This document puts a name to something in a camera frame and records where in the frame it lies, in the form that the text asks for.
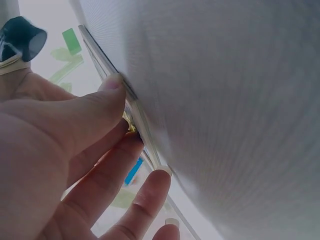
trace green tape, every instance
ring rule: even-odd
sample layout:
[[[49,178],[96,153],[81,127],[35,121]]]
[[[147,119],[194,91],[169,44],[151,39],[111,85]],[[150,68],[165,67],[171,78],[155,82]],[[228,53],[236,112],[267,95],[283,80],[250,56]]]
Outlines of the green tape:
[[[64,31],[62,36],[72,56],[81,52],[82,49],[73,28]]]

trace white fabric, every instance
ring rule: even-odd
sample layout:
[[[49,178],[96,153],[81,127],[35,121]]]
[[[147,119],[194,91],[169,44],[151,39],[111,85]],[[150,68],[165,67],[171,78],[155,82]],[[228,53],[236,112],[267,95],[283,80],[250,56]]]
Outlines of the white fabric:
[[[318,1],[81,6],[159,154],[224,239],[319,239]]]

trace fingernail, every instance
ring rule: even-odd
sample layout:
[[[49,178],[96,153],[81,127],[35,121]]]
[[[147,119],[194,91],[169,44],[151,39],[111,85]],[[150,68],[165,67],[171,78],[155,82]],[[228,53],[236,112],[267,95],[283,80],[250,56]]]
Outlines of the fingernail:
[[[120,86],[122,85],[122,81],[123,81],[123,78],[121,74],[119,73],[111,74],[102,83],[101,88],[108,89],[108,90],[115,90],[120,88]]]
[[[175,219],[175,218],[173,218],[173,217],[167,218],[167,219],[164,221],[164,225],[169,225],[169,224],[175,225],[177,228],[180,227],[179,220],[178,220],[178,219]]]
[[[170,175],[170,177],[172,176],[172,171],[168,166],[164,166],[164,165],[160,165],[156,167],[156,170],[163,170],[165,171],[167,174]]]

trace finger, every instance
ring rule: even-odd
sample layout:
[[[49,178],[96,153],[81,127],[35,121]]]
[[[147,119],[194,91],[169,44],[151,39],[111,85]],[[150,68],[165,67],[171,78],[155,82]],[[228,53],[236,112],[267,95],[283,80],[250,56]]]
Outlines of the finger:
[[[25,76],[12,96],[13,99],[32,98],[40,101],[64,101],[76,96],[67,92],[42,76],[31,72]]]
[[[12,100],[1,111],[41,130],[69,160],[110,132],[121,120],[126,91],[119,74],[99,91],[66,101]]]
[[[179,226],[166,223],[156,232],[152,240],[180,240]]]
[[[102,240],[143,238],[168,195],[171,171],[164,169],[167,171],[155,170],[148,176],[125,215],[101,237]]]
[[[91,228],[118,194],[125,177],[143,149],[136,133],[127,133],[65,197]]]
[[[72,158],[69,163],[67,188],[86,175],[98,160],[123,138],[128,129],[128,122],[121,119],[106,136]]]

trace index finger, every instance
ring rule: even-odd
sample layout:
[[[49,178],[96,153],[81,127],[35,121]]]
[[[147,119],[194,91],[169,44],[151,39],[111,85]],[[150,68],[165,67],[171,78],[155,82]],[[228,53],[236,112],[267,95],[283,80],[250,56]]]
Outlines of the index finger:
[[[171,171],[168,167],[153,171],[137,193],[125,215],[100,239],[142,239],[158,215],[168,195]]]

